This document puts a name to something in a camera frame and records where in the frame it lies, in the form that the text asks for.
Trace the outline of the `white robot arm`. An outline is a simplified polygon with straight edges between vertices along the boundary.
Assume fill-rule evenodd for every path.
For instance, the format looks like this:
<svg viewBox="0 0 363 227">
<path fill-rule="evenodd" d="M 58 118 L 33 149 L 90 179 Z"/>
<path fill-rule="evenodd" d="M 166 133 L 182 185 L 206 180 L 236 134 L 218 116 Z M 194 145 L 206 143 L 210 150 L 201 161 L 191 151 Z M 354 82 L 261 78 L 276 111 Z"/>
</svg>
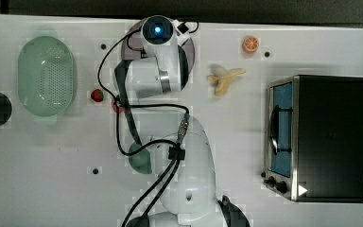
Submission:
<svg viewBox="0 0 363 227">
<path fill-rule="evenodd" d="M 137 30 L 145 56 L 122 60 L 114 69 L 117 107 L 123 109 L 132 143 L 124 150 L 132 168 L 156 175 L 146 195 L 153 204 L 139 216 L 127 213 L 121 227 L 251 227 L 227 196 L 216 195 L 216 173 L 208 137 L 187 107 L 152 103 L 149 97 L 181 91 L 189 79 L 182 48 L 187 27 L 162 15 Z"/>
</svg>

